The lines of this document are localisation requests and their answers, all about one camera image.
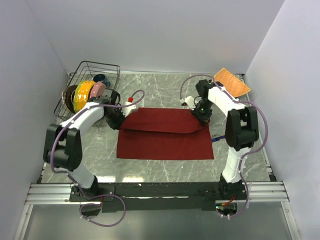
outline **yellow plate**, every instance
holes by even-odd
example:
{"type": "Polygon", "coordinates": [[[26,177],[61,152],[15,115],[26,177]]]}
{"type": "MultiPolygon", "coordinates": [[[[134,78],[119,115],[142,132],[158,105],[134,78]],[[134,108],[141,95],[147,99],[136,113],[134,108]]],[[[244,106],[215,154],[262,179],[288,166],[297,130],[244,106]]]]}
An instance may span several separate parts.
{"type": "Polygon", "coordinates": [[[90,95],[91,88],[95,85],[92,80],[86,80],[80,82],[79,86],[75,90],[74,94],[74,111],[79,112],[87,103],[90,95]]]}

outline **wall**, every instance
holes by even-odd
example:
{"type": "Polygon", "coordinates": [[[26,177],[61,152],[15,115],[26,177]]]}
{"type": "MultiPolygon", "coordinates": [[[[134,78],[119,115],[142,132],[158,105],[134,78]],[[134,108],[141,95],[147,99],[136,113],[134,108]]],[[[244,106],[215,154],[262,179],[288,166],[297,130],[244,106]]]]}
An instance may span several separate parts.
{"type": "Polygon", "coordinates": [[[303,239],[319,239],[320,2],[286,0],[246,75],[269,123],[266,150],[303,239]]]}
{"type": "Polygon", "coordinates": [[[65,69],[245,73],[284,0],[27,0],[65,69]]]}
{"type": "Polygon", "coordinates": [[[66,72],[23,0],[0,2],[0,238],[12,239],[66,72]]]}

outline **dish rack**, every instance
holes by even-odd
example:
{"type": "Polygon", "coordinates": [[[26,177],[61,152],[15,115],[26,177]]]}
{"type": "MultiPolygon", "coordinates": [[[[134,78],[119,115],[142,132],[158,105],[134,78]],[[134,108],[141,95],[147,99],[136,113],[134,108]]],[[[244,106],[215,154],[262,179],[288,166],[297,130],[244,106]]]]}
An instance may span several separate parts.
{"type": "MultiPolygon", "coordinates": [[[[95,75],[104,74],[111,85],[108,90],[116,90],[120,79],[120,66],[95,61],[82,61],[75,72],[70,73],[66,87],[78,85],[81,81],[92,80],[95,75]]],[[[57,103],[54,115],[58,117],[57,124],[68,120],[74,113],[62,106],[61,98],[57,103]]]]}

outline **marble table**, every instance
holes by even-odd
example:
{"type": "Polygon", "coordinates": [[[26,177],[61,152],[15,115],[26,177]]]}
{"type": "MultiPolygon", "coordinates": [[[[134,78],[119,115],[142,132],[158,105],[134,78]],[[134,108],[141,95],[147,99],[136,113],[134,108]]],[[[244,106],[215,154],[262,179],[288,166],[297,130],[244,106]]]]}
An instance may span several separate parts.
{"type": "MultiPolygon", "coordinates": [[[[121,73],[117,91],[123,100],[138,89],[145,98],[137,105],[148,108],[182,108],[180,87],[189,73],[121,73]]],[[[205,77],[192,78],[183,88],[183,97],[197,96],[196,83],[205,77]]],[[[214,105],[210,133],[224,135],[226,118],[214,105]]],[[[116,157],[118,131],[103,126],[92,126],[82,138],[85,166],[98,177],[99,182],[208,182],[219,181],[228,154],[224,139],[212,143],[214,160],[138,160],[116,157]]],[[[266,161],[262,152],[248,156],[243,176],[247,181],[269,181],[266,161]]],[[[42,183],[70,183],[64,174],[53,174],[46,166],[42,183]]]]}

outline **cloth fold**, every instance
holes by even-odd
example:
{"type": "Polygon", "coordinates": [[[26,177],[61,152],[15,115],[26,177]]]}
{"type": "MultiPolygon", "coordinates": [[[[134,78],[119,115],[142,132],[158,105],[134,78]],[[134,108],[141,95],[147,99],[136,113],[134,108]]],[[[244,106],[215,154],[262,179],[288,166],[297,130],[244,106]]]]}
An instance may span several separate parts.
{"type": "Polygon", "coordinates": [[[188,109],[140,107],[119,130],[117,158],[149,160],[214,159],[209,126],[188,109]]]}

